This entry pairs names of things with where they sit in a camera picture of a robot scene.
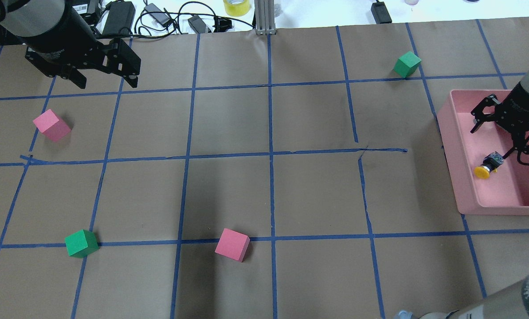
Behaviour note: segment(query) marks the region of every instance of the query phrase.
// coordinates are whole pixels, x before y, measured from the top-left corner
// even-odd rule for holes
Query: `yellow tape roll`
[[[244,16],[251,8],[248,0],[223,0],[225,12],[230,16]]]

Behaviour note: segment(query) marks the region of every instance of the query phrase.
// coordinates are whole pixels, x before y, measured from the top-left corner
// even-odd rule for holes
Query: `black box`
[[[106,18],[102,34],[131,34],[132,21],[136,9],[130,1],[116,1],[107,4],[109,15]]]
[[[390,14],[388,14],[388,10],[386,10],[384,2],[375,2],[372,4],[371,12],[377,24],[392,23],[392,19],[390,18]]]

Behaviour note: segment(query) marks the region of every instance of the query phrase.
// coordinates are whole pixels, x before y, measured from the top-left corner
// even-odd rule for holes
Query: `pink bin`
[[[491,93],[502,101],[510,92],[454,89],[438,112],[455,201],[462,214],[529,215],[529,166],[518,164],[516,153],[489,179],[473,175],[473,169],[481,165],[485,156],[494,151],[504,154],[512,147],[512,141],[510,134],[493,122],[483,123],[476,133],[469,133],[474,125],[471,110]],[[522,155],[521,159],[529,162],[529,156]]]

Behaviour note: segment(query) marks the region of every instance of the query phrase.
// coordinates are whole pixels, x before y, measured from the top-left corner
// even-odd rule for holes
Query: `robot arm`
[[[494,107],[493,113],[483,112],[491,106]],[[513,147],[503,156],[497,152],[489,154],[483,164],[475,168],[477,177],[488,178],[489,172],[497,169],[513,152],[517,152],[518,163],[529,165],[520,159],[522,154],[529,154],[529,71],[504,101],[498,101],[495,94],[489,95],[471,111],[471,115],[475,117],[471,133],[475,133],[484,122],[494,121],[511,134],[513,143]]]
[[[59,75],[84,89],[79,69],[96,69],[138,85],[136,53],[122,39],[98,41],[65,0],[0,0],[0,24],[27,44],[25,58],[48,77]]]

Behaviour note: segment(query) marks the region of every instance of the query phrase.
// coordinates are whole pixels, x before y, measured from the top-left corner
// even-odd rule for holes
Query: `small electronic component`
[[[376,0],[371,5],[371,12],[377,24],[392,23],[392,19],[390,18],[390,14],[388,14],[388,10],[386,10],[384,2]]]
[[[195,31],[196,34],[210,34],[211,33],[209,26],[205,24],[203,19],[197,14],[189,18],[188,23],[189,23],[189,26],[192,27],[192,29]]]
[[[144,7],[144,11],[148,12],[149,15],[163,27],[169,26],[172,22],[171,18],[167,14],[161,13],[161,10],[156,6],[156,4],[148,4]]]
[[[493,152],[483,159],[483,164],[477,166],[473,173],[475,176],[483,179],[489,178],[492,171],[497,171],[497,168],[503,164],[503,156],[497,152]]]

